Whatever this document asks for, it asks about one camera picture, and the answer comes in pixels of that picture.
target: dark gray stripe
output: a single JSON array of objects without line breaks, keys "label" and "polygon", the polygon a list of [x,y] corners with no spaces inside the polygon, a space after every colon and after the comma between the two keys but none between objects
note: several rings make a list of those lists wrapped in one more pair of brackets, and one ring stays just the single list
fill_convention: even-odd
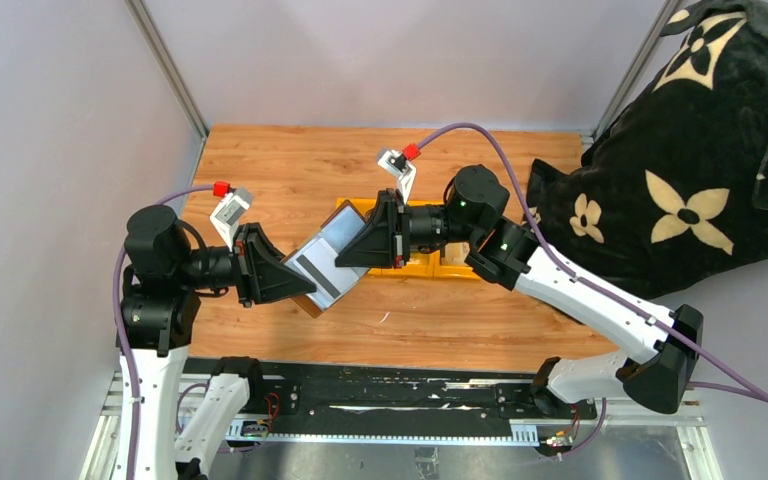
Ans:
[{"label": "dark gray stripe", "polygon": [[313,277],[314,280],[316,280],[316,283],[322,285],[322,288],[325,289],[326,292],[328,292],[329,295],[331,295],[331,298],[336,299],[340,296],[340,291],[337,290],[337,287],[334,286],[333,283],[331,283],[325,275],[316,268],[316,265],[313,264],[307,257],[304,255],[300,255],[299,258],[296,259],[297,262],[299,262],[299,265],[301,265],[302,268],[307,270],[307,273],[310,274],[310,276]]}]

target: gray floor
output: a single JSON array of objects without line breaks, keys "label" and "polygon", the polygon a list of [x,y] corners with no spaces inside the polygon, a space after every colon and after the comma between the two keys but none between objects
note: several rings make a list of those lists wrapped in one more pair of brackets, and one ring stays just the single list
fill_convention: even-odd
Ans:
[{"label": "gray floor", "polygon": [[[588,431],[582,428],[580,438]],[[690,480],[674,428],[612,427],[559,464],[527,447],[291,443],[216,458],[211,480]]]}]

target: wooden surface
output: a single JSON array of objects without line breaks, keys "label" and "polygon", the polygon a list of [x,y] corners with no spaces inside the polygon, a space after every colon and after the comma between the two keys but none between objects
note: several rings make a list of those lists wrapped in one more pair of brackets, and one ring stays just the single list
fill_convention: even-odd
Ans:
[{"label": "wooden surface", "polygon": [[[374,198],[394,185],[375,163],[381,147],[402,148],[429,131],[415,129],[215,126],[195,184],[225,180],[254,194],[243,221],[261,222],[284,253],[319,228],[337,197]],[[579,165],[576,134],[500,132],[521,184],[531,161],[564,171]],[[501,162],[479,134],[457,131],[423,150],[411,196],[441,198],[465,165],[482,163],[510,188]],[[208,244],[220,244],[208,219],[217,199],[191,195],[183,218]],[[520,218],[511,194],[506,214]],[[382,318],[389,312],[384,322]],[[475,280],[364,278],[313,319],[295,302],[245,309],[232,293],[205,299],[191,354],[261,360],[383,366],[534,371],[547,357],[580,358],[615,350],[604,338],[541,302]]]}]

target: red connector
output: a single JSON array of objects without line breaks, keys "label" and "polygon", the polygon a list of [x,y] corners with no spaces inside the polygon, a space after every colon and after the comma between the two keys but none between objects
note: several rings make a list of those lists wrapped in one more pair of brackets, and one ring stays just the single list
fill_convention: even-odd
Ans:
[{"label": "red connector", "polygon": [[213,196],[224,198],[231,191],[231,184],[228,182],[216,182],[213,184]]},{"label": "red connector", "polygon": [[416,146],[415,143],[411,143],[407,147],[402,150],[402,153],[405,155],[405,158],[408,160],[413,160],[414,158],[418,157],[420,155],[419,147]]}]

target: black blanket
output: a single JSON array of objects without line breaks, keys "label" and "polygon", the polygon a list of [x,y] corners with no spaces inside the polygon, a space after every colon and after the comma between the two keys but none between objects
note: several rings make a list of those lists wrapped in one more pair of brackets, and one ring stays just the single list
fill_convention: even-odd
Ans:
[{"label": "black blanket", "polygon": [[528,183],[558,250],[645,298],[768,258],[768,4],[703,0],[662,35],[688,30],[582,168]]}]

